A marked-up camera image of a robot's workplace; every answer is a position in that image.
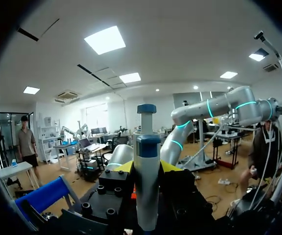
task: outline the blue chair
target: blue chair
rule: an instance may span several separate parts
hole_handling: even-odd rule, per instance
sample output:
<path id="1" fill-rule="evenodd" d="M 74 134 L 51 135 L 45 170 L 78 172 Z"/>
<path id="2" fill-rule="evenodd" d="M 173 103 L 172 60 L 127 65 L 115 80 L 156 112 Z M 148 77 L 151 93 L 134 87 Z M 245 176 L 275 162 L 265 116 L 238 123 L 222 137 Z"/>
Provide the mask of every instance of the blue chair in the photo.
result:
<path id="1" fill-rule="evenodd" d="M 38 212 L 42 213 L 45 209 L 53 205 L 61 198 L 65 198 L 66 203 L 71 212 L 74 212 L 71 201 L 69 199 L 69 195 L 75 201 L 75 204 L 81 205 L 79 198 L 74 193 L 68 182 L 66 181 L 65 177 L 61 175 L 56 180 L 49 182 L 46 185 L 38 188 L 37 190 L 16 199 L 13 203 L 13 209 L 18 213 L 18 215 L 23 219 L 26 224 L 31 228 L 35 229 L 31 226 L 30 218 L 28 215 L 23 211 L 21 203 L 23 200 L 27 200 L 29 204 Z"/>

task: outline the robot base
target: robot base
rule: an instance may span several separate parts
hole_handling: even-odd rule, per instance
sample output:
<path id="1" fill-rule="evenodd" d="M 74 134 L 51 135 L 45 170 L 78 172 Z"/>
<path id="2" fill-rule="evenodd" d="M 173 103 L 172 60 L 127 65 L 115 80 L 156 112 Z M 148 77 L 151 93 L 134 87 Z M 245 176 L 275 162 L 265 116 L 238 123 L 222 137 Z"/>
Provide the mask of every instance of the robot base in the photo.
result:
<path id="1" fill-rule="evenodd" d="M 186 156 L 185 158 L 180 160 L 178 164 L 176 164 L 176 167 L 188 169 L 191 172 L 216 167 L 216 162 L 212 161 L 208 156 L 206 156 L 204 152 L 201 152 L 197 157 L 191 160 L 190 163 L 183 167 L 183 164 L 185 164 L 189 159 L 191 159 L 191 157 L 192 156 Z"/>

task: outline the ceiling light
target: ceiling light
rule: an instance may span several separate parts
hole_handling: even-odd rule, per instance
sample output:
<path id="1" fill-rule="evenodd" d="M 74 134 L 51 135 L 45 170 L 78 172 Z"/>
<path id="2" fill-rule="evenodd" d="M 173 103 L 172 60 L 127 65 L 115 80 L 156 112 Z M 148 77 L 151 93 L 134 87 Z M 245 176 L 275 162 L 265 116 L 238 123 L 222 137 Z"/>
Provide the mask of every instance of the ceiling light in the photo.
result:
<path id="1" fill-rule="evenodd" d="M 123 76 L 119 76 L 119 78 L 124 82 L 124 83 L 129 83 L 129 82 L 137 82 L 141 81 L 139 73 L 131 73 Z"/>
<path id="2" fill-rule="evenodd" d="M 23 93 L 26 94 L 36 94 L 40 89 L 39 88 L 34 88 L 34 87 L 26 87 Z"/>
<path id="3" fill-rule="evenodd" d="M 84 39 L 98 55 L 126 47 L 117 26 L 107 28 Z"/>
<path id="4" fill-rule="evenodd" d="M 238 73 L 237 72 L 225 72 L 223 75 L 221 75 L 220 77 L 221 78 L 226 78 L 226 79 L 231 79 L 233 78 L 234 76 L 236 76 Z"/>
<path id="5" fill-rule="evenodd" d="M 263 55 L 258 55 L 258 54 L 251 54 L 251 55 L 249 55 L 249 57 L 250 57 L 251 59 L 256 60 L 256 61 L 261 61 L 262 59 L 265 58 L 265 56 L 263 56 Z"/>

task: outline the monitor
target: monitor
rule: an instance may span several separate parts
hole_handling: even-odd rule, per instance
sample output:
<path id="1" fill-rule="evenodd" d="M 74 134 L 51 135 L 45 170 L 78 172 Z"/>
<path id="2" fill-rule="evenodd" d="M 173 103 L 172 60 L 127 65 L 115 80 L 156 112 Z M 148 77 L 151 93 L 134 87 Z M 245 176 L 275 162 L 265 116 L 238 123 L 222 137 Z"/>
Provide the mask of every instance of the monitor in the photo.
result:
<path id="1" fill-rule="evenodd" d="M 85 148 L 91 145 L 91 142 L 87 138 L 84 138 L 84 139 L 79 140 L 79 144 L 82 148 Z"/>
<path id="2" fill-rule="evenodd" d="M 94 129 L 91 129 L 91 134 L 100 134 L 100 129 L 99 128 L 94 128 Z"/>

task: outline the young man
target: young man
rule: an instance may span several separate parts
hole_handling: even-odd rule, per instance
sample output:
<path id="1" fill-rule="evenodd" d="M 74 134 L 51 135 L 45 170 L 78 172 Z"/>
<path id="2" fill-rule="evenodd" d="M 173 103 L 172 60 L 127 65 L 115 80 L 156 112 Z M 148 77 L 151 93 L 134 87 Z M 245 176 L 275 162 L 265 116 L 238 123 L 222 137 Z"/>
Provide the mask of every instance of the young man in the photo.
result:
<path id="1" fill-rule="evenodd" d="M 27 162 L 33 166 L 33 170 L 35 175 L 38 178 L 39 185 L 42 185 L 40 174 L 37 169 L 38 161 L 37 161 L 37 148 L 35 146 L 35 139 L 32 131 L 27 127 L 28 125 L 28 117 L 22 116 L 22 128 L 17 133 L 17 144 L 18 144 L 18 152 L 19 157 L 22 161 Z"/>
<path id="2" fill-rule="evenodd" d="M 266 121 L 264 126 L 255 135 L 249 154 L 249 168 L 246 169 L 240 177 L 240 189 L 242 196 L 246 194 L 247 188 L 249 186 L 249 179 L 262 178 L 270 143 L 271 149 L 264 178 L 270 178 L 274 176 L 277 167 L 278 156 L 280 156 L 282 152 L 282 141 L 279 138 L 281 138 L 279 135 L 279 130 L 276 126 L 272 125 L 271 121 Z"/>

